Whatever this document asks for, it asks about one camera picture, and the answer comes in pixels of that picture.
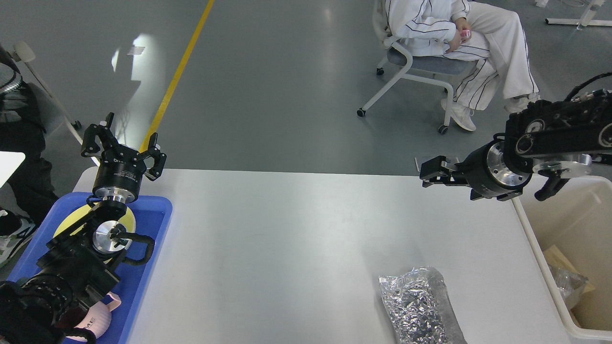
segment white chair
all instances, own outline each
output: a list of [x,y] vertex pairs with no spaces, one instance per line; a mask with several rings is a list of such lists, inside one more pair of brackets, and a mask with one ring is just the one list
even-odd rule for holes
[[[384,74],[383,66],[387,62],[399,65],[401,66],[401,69],[380,89],[380,91],[378,91],[378,93],[374,95],[374,97],[372,97],[364,106],[357,110],[357,115],[359,117],[364,117],[366,110],[374,105],[374,103],[380,99],[380,97],[382,97],[383,94],[385,94],[391,88],[391,86],[395,85],[399,79],[408,79],[419,81],[421,83],[433,84],[444,87],[447,93],[444,122],[438,127],[438,132],[440,134],[445,134],[450,124],[449,111],[453,101],[454,90],[450,83],[436,80],[433,77],[435,77],[437,74],[459,75],[463,73],[471,63],[436,56],[412,56],[412,54],[398,41],[401,38],[395,37],[391,34],[390,29],[387,26],[387,13],[384,8],[384,3],[384,0],[374,0],[374,10],[372,13],[372,25],[374,27],[374,32],[376,33],[378,39],[382,42],[384,49],[387,50],[385,57],[376,66],[376,74]],[[413,70],[432,73],[433,76],[431,78],[425,78],[410,74],[410,72]]]
[[17,42],[13,46],[13,51],[9,52],[13,60],[15,62],[23,62],[29,71],[32,73],[32,76],[40,83],[42,89],[38,87],[34,83],[29,83],[32,92],[36,96],[37,102],[39,103],[40,108],[40,117],[43,122],[43,126],[47,131],[45,137],[51,135],[53,131],[55,131],[61,122],[64,122],[70,133],[74,138],[79,142],[79,144],[83,143],[83,138],[77,132],[77,130],[81,129],[81,122],[73,120],[66,108],[64,108],[63,104],[59,101],[59,99],[51,92],[51,89],[46,84],[44,80],[40,77],[40,75],[34,70],[31,63],[36,55],[30,49],[30,47],[25,42]]

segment hand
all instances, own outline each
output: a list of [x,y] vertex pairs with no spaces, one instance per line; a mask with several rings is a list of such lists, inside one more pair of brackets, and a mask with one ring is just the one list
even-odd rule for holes
[[449,42],[450,48],[446,51],[446,53],[450,53],[452,51],[457,50],[461,45],[461,31],[455,31],[455,37]]
[[[457,30],[459,30],[459,32],[463,31],[463,30],[470,30],[472,31],[472,26],[468,23],[468,21],[461,17],[461,18],[457,18],[457,20],[455,20],[455,27],[457,28]],[[467,41],[469,41],[471,37],[464,37],[461,42],[465,43]]]

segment shoe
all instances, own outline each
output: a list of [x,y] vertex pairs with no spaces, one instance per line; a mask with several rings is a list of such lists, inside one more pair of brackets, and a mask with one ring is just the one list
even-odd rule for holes
[[[440,100],[440,104],[442,105],[442,109],[446,111],[446,99]],[[456,102],[450,107],[450,117],[459,125],[461,128],[473,132],[476,130],[476,125],[472,122],[472,116],[474,115],[474,110],[470,108],[466,108],[463,105],[460,105]]]
[[527,105],[529,103],[536,102],[540,99],[539,93],[528,94],[525,97],[520,97],[518,99],[510,98],[510,103],[504,106],[504,109],[506,109],[508,113],[523,112],[523,110],[527,109]]
[[21,220],[21,227],[13,234],[0,236],[0,267],[6,265],[17,251],[32,239],[32,235],[36,232],[37,227],[32,220],[20,215],[17,216]]

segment white pants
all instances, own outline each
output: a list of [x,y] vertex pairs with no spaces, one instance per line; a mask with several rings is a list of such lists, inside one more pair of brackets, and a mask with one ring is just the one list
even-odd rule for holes
[[484,110],[503,83],[504,99],[539,92],[529,67],[529,51],[521,21],[515,12],[478,2],[466,18],[472,37],[443,56],[477,61],[474,70],[455,91],[454,101]]

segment table surface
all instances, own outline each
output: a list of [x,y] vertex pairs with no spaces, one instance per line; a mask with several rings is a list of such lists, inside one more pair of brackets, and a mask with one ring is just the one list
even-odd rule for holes
[[171,169],[141,195],[173,214],[130,343],[395,343],[378,277],[418,266],[444,276],[468,343],[570,343],[511,202],[411,176]]

